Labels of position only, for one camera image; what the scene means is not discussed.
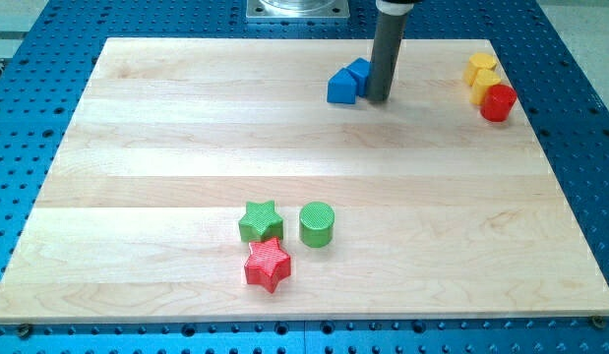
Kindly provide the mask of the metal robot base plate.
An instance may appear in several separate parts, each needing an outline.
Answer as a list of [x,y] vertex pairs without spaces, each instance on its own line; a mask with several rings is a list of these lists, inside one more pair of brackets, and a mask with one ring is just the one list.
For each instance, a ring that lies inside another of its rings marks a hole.
[[350,17],[347,0],[247,0],[246,18],[253,21],[339,19]]

